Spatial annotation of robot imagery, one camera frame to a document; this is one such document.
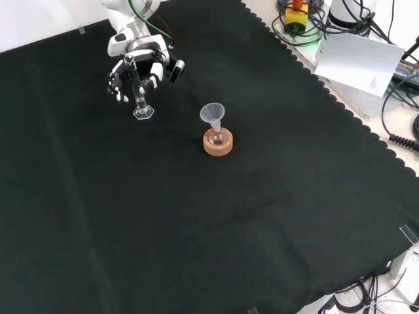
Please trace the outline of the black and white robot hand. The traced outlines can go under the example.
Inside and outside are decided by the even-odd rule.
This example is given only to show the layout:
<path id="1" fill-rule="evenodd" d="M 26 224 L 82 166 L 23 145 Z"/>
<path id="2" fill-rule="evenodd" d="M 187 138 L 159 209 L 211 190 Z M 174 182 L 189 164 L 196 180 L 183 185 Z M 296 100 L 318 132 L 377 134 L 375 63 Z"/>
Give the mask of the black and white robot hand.
<path id="1" fill-rule="evenodd" d="M 128 102 L 125 82 L 131 82 L 134 97 L 143 97 L 164 80 L 172 61 L 161 35 L 138 37 L 125 29 L 110 38 L 108 54 L 119 61 L 108 74 L 107 91 L 118 102 Z"/>

